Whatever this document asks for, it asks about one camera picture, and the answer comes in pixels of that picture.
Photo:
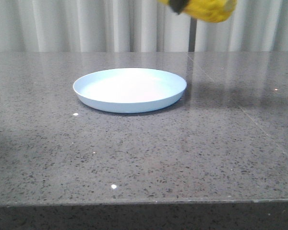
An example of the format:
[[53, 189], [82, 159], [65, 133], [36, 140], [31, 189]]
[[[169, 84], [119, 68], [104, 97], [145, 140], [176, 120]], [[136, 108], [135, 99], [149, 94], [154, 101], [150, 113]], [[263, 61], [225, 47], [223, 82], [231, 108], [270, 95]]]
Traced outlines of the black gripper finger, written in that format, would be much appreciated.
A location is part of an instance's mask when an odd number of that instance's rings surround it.
[[168, 5], [176, 14], [181, 14], [188, 5], [189, 0], [169, 0]]

